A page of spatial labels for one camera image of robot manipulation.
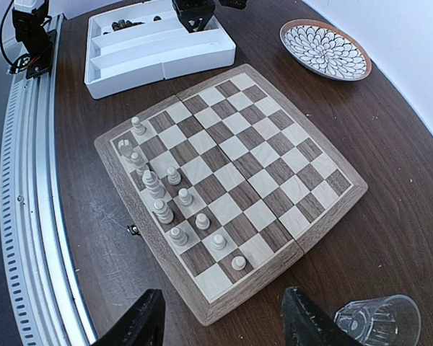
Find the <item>wall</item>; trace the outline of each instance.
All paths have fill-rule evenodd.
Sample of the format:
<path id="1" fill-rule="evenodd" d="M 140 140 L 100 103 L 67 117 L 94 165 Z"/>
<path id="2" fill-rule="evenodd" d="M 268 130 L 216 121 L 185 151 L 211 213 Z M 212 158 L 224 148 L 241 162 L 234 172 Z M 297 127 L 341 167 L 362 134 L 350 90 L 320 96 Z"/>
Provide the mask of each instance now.
<path id="1" fill-rule="evenodd" d="M 305 0 L 361 43 L 433 134 L 433 0 Z"/>
<path id="2" fill-rule="evenodd" d="M 100 7 L 112 4 L 119 0 L 50 0 L 50 15 L 64 13 L 67 19 L 77 17 L 80 14 L 98 9 Z M 0 21 L 4 16 L 9 0 L 0 0 Z M 14 28 L 12 24 L 12 15 L 8 14 L 4 25 L 4 42 L 14 37 Z"/>

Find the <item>wooden table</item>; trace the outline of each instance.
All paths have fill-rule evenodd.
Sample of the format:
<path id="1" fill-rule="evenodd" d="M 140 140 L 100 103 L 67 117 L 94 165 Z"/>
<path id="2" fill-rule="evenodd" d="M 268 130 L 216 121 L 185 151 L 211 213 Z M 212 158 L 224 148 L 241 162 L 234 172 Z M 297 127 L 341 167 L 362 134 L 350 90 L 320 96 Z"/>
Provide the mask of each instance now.
<path id="1" fill-rule="evenodd" d="M 144 241 L 127 233 L 130 215 L 93 141 L 226 69 L 93 100 L 83 79 L 87 20 L 95 13 L 63 25 L 56 132 L 66 229 L 99 335 L 147 288 L 161 288 L 167 302 L 165 345 L 282 345 L 282 296 L 287 287 L 298 285 L 331 316 L 349 301 L 407 294 L 421 310 L 419 344 L 433 345 L 433 137 L 376 66 L 367 79 L 342 83 L 296 63 L 283 48 L 279 29 L 292 19 L 321 19 L 301 1 L 250 0 L 242 12 L 217 9 L 238 46 L 235 65 L 252 65 L 308 114 L 363 176 L 369 192 L 280 278 L 217 323 L 202 327 Z"/>

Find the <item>clear glass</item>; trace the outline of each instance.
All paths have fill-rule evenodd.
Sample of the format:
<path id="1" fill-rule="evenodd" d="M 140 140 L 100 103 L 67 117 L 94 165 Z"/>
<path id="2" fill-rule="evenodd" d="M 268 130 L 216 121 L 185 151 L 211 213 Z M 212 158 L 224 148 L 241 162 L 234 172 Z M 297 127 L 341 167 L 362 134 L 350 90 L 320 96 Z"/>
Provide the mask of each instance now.
<path id="1" fill-rule="evenodd" d="M 415 346 L 421 331 L 419 308 L 402 295 L 352 301 L 334 322 L 365 346 Z"/>

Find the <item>patterned plate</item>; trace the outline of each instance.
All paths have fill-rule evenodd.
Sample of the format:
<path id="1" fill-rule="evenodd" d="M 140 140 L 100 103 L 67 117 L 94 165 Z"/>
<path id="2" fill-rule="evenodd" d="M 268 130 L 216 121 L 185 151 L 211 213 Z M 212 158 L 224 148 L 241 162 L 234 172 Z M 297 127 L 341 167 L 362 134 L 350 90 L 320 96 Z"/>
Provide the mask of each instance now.
<path id="1" fill-rule="evenodd" d="M 281 41 L 299 63 L 339 81 L 358 81 L 372 70 L 364 48 L 331 25 L 310 19 L 292 20 L 281 28 Z"/>

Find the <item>wooden chessboard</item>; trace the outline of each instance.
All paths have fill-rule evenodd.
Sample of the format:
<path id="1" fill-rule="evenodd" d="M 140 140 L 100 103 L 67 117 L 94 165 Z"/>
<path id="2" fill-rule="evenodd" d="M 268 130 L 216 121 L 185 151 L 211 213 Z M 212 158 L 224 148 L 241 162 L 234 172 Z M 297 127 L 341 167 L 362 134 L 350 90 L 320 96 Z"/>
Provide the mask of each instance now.
<path id="1" fill-rule="evenodd" d="M 100 136 L 95 146 L 142 236 L 197 319 L 209 325 L 249 299 L 310 250 L 367 191 L 324 135 L 249 65 L 160 102 Z M 128 139 L 165 187 L 174 213 L 160 223 L 153 198 L 118 142 Z M 175 167 L 182 182 L 167 181 Z M 193 204 L 183 207 L 178 190 Z M 210 228 L 196 227 L 205 213 Z M 188 242 L 176 246 L 170 229 Z M 211 238 L 227 241 L 221 250 Z M 244 270 L 231 266 L 243 256 Z"/>

